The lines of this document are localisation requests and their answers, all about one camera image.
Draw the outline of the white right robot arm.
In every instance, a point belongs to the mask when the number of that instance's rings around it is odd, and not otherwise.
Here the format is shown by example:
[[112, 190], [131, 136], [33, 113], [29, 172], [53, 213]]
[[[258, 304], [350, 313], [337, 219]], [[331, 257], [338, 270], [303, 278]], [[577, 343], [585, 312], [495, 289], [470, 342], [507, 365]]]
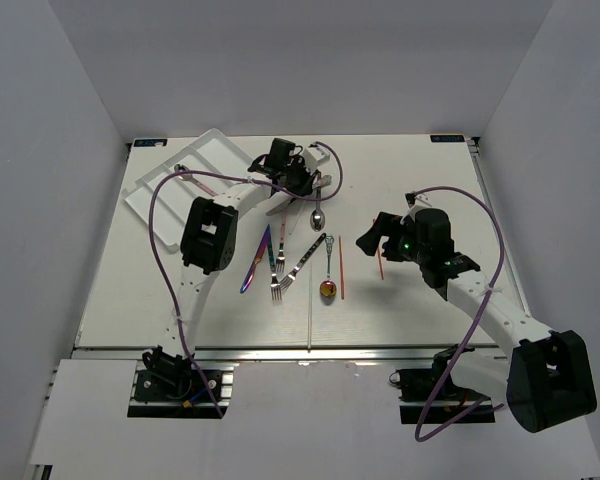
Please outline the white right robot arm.
[[439, 352], [426, 384], [428, 402], [469, 390], [508, 408], [531, 433], [597, 409], [583, 338], [541, 323], [491, 286], [480, 266], [456, 250], [444, 211], [381, 212], [356, 244], [368, 256], [380, 252], [389, 261], [416, 264], [425, 284], [475, 320], [507, 358], [488, 358], [466, 343]]

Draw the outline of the blue label sticker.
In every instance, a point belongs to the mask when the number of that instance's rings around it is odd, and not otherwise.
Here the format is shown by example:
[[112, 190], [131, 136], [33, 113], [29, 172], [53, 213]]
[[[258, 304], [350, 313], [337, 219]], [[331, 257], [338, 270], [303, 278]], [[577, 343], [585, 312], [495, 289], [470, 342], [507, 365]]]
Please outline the blue label sticker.
[[134, 148], [154, 148], [164, 147], [167, 145], [168, 140], [166, 138], [144, 138], [135, 139], [133, 142]]
[[465, 143], [463, 135], [432, 134], [429, 136], [432, 143]]

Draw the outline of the white compartment utensil tray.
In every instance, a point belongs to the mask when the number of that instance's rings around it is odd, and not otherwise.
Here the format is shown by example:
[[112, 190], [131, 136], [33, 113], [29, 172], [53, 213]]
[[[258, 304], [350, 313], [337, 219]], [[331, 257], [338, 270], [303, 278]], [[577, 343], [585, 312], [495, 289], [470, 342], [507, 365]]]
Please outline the white compartment utensil tray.
[[[154, 190], [160, 181], [174, 172], [175, 164], [183, 164], [188, 170], [221, 174], [221, 179], [195, 177], [221, 194], [233, 185], [226, 178], [244, 177], [251, 162], [252, 158], [223, 133], [211, 129], [137, 179], [132, 189], [122, 191], [121, 197], [143, 222], [147, 222]], [[183, 182], [178, 177], [169, 180], [159, 192], [154, 209], [154, 233], [171, 254], [180, 249], [180, 240], [191, 203], [198, 197], [211, 198], [193, 184]]]

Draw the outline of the orange chopstick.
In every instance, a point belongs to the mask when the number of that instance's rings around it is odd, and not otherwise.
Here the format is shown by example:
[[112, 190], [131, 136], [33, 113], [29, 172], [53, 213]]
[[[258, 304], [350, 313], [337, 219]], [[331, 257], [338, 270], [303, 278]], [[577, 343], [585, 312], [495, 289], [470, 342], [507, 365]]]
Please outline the orange chopstick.
[[338, 258], [339, 258], [339, 277], [341, 286], [341, 300], [345, 299], [346, 285], [344, 275], [344, 256], [343, 256], [343, 242], [341, 235], [338, 235]]
[[384, 277], [384, 267], [383, 267], [381, 252], [379, 249], [376, 249], [376, 257], [377, 257], [377, 261], [378, 261], [380, 278], [381, 278], [381, 280], [384, 280], [384, 278], [385, 278]]

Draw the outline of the silver spoon dark handle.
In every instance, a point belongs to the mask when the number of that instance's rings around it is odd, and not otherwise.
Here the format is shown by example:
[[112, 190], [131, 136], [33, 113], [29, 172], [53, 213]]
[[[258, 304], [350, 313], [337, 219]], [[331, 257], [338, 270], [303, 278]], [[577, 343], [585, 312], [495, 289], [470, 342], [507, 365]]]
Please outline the silver spoon dark handle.
[[325, 226], [325, 215], [321, 209], [321, 200], [322, 200], [322, 174], [320, 172], [316, 175], [316, 184], [314, 188], [314, 210], [311, 213], [310, 217], [310, 226], [313, 231], [319, 232]]

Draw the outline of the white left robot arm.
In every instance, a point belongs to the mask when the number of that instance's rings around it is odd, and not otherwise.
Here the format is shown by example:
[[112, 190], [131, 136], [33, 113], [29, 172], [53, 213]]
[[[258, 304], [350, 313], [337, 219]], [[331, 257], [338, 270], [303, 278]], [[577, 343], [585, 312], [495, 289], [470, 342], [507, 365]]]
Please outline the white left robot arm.
[[[326, 176], [319, 169], [321, 161], [312, 153], [314, 150], [333, 152], [318, 141], [304, 148], [276, 138], [269, 152], [251, 162], [245, 177], [189, 169], [177, 163], [158, 181], [149, 201], [147, 229], [154, 260], [173, 304], [165, 327], [165, 340], [158, 344], [165, 353], [180, 356], [192, 365], [196, 363], [194, 349], [198, 326], [217, 278], [235, 256], [242, 218], [271, 198], [318, 200], [316, 189], [324, 185]], [[179, 242], [182, 281], [176, 287], [157, 249], [157, 204], [169, 184], [191, 181], [198, 186], [202, 177], [224, 180], [229, 186], [223, 191], [215, 191], [211, 197], [204, 195], [190, 202]]]

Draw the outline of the iridescent gold spoon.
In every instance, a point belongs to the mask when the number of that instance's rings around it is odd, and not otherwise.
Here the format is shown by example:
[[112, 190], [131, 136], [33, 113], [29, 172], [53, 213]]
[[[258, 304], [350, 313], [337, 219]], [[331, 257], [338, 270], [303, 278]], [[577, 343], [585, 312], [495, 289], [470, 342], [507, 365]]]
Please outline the iridescent gold spoon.
[[337, 284], [332, 278], [332, 253], [334, 247], [334, 237], [327, 235], [325, 237], [325, 248], [326, 248], [326, 274], [325, 279], [320, 283], [319, 293], [321, 299], [325, 304], [331, 304], [337, 295]]

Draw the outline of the green handle fork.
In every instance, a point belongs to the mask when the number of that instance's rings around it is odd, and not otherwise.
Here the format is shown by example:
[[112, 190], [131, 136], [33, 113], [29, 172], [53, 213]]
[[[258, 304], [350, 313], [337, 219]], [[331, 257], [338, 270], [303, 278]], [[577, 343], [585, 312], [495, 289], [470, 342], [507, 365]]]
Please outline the green handle fork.
[[267, 252], [268, 252], [268, 261], [269, 261], [269, 267], [270, 267], [270, 273], [271, 273], [271, 284], [270, 284], [271, 296], [272, 296], [272, 301], [277, 303], [282, 300], [282, 291], [281, 291], [281, 288], [279, 285], [279, 280], [277, 277], [277, 267], [276, 267], [276, 261], [274, 258], [274, 252], [273, 252], [273, 246], [272, 246], [271, 239], [268, 239], [268, 242], [267, 242]]

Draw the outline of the orange chopstick left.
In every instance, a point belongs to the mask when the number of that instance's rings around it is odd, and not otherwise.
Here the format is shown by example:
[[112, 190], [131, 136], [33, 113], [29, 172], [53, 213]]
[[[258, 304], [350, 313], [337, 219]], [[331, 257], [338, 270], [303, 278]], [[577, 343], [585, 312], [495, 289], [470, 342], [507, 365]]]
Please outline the orange chopstick left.
[[339, 277], [341, 286], [341, 300], [345, 299], [346, 285], [344, 275], [344, 256], [343, 256], [343, 242], [341, 235], [338, 235], [338, 258], [339, 258]]

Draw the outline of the silver spoon pink handle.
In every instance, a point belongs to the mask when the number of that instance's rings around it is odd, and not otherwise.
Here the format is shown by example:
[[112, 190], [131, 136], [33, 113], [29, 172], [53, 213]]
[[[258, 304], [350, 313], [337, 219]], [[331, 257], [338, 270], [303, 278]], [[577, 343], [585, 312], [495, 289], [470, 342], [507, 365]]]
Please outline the silver spoon pink handle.
[[178, 178], [183, 182], [189, 182], [196, 186], [199, 190], [203, 191], [207, 195], [211, 197], [215, 197], [218, 193], [213, 190], [211, 187], [201, 182], [200, 180], [194, 178], [191, 174], [188, 173], [188, 168], [180, 163], [174, 165], [174, 171], [178, 174]]

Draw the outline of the iridescent rainbow knife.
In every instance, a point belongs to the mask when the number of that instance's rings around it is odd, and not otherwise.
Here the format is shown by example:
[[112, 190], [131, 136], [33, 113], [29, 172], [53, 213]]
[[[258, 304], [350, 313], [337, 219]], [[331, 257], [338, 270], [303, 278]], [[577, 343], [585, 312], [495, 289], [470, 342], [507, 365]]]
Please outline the iridescent rainbow knife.
[[265, 251], [267, 250], [268, 242], [270, 239], [271, 239], [271, 227], [267, 226], [265, 228], [265, 231], [259, 242], [258, 248], [254, 254], [254, 257], [251, 261], [251, 264], [250, 264], [249, 269], [246, 273], [246, 276], [243, 280], [243, 283], [240, 287], [241, 294], [244, 294], [247, 291], [247, 289], [250, 287], [250, 285], [254, 279], [256, 269], [257, 269], [258, 265], [260, 264], [260, 262], [262, 261]]

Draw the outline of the orange chopstick right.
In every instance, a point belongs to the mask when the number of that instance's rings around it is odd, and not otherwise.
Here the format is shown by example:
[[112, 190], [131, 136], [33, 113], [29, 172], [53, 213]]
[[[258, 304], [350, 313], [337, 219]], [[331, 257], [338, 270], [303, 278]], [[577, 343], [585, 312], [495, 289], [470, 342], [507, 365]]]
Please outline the orange chopstick right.
[[379, 249], [376, 249], [376, 257], [377, 257], [377, 261], [378, 261], [380, 278], [381, 278], [381, 280], [384, 280], [384, 278], [385, 278], [384, 277], [384, 267], [383, 267], [381, 252]]

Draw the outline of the blue label sticker right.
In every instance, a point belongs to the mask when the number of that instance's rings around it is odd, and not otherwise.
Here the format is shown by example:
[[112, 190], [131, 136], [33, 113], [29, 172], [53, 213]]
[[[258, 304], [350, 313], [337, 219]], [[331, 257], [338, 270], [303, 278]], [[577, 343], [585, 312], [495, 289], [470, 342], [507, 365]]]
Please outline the blue label sticker right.
[[465, 143], [463, 135], [432, 134], [429, 136], [432, 143]]

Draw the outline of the pink handle fork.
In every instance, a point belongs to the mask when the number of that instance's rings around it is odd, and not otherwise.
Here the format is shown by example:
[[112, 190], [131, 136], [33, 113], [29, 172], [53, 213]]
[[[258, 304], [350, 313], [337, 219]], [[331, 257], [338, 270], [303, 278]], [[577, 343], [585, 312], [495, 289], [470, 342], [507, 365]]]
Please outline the pink handle fork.
[[287, 223], [287, 209], [284, 209], [281, 212], [281, 218], [280, 218], [281, 222], [280, 222], [280, 230], [279, 230], [279, 246], [278, 246], [278, 253], [277, 253], [277, 257], [276, 257], [276, 272], [277, 273], [283, 273], [284, 269], [285, 269], [285, 261], [286, 261], [286, 257], [285, 257], [285, 234], [286, 234], [286, 223]]

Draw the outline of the silver ornate butter knife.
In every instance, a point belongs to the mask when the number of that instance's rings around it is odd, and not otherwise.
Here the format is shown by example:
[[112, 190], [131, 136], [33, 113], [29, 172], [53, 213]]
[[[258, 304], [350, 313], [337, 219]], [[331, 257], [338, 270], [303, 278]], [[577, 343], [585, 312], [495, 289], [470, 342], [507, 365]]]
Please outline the silver ornate butter knife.
[[[319, 179], [316, 179], [313, 182], [313, 189], [316, 190], [318, 187], [325, 187], [325, 186], [329, 186], [332, 182], [332, 176], [331, 175], [324, 175], [321, 176]], [[283, 211], [286, 210], [286, 208], [291, 205], [293, 202], [295, 202], [296, 199], [295, 198], [289, 198], [289, 199], [285, 199], [283, 202], [281, 202], [280, 204], [278, 204], [277, 206], [275, 206], [274, 208], [268, 210], [266, 212], [266, 216], [273, 216], [276, 214], [279, 214]]]

